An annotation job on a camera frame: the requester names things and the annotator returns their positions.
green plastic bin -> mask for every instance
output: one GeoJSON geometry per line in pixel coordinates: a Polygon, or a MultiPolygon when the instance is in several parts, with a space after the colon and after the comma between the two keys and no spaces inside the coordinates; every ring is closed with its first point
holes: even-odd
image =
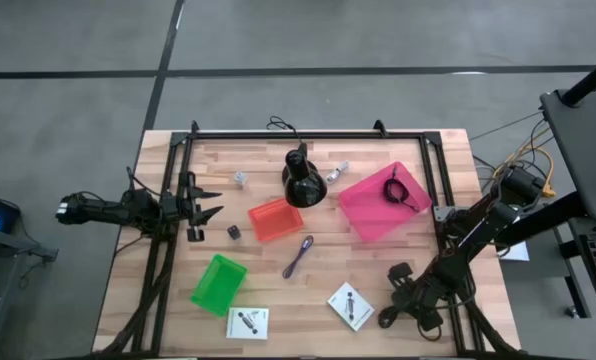
{"type": "Polygon", "coordinates": [[[215,255],[191,295],[191,302],[215,315],[225,316],[245,275],[246,267],[215,255]]]}

red plastic bin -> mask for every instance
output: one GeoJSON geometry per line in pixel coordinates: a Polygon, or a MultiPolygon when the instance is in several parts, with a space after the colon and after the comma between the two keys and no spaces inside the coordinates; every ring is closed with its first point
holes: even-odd
{"type": "Polygon", "coordinates": [[[268,202],[249,210],[258,241],[269,241],[300,230],[303,225],[298,209],[284,198],[268,202]]]}

small dark cube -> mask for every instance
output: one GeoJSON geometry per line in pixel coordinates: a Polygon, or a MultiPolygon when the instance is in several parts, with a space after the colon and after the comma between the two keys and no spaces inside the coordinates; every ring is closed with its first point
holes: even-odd
{"type": "Polygon", "coordinates": [[[231,236],[231,238],[233,240],[237,240],[240,239],[240,230],[238,230],[238,226],[236,225],[231,225],[228,229],[227,232],[229,233],[229,236],[231,236]]]}

small bottle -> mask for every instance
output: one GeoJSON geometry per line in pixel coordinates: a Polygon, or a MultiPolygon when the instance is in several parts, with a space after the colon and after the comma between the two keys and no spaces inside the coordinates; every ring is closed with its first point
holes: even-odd
{"type": "Polygon", "coordinates": [[[340,174],[342,174],[343,171],[347,170],[348,167],[349,160],[345,160],[342,164],[340,164],[340,166],[336,168],[336,170],[327,175],[327,178],[325,179],[327,181],[327,184],[331,185],[334,182],[336,182],[336,180],[338,180],[338,178],[340,177],[340,174]]]}

white paper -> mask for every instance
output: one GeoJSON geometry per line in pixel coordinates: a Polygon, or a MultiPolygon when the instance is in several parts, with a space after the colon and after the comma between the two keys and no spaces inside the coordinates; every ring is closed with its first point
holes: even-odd
{"type": "Polygon", "coordinates": [[[374,312],[374,308],[348,283],[342,284],[327,302],[354,331],[358,331],[374,312]]]}
{"type": "Polygon", "coordinates": [[[267,340],[269,309],[230,308],[227,317],[228,339],[267,340]]]}
{"type": "Polygon", "coordinates": [[[502,260],[529,261],[529,252],[527,251],[527,244],[524,241],[512,246],[507,255],[500,256],[505,251],[503,249],[498,252],[498,257],[502,260]]]}

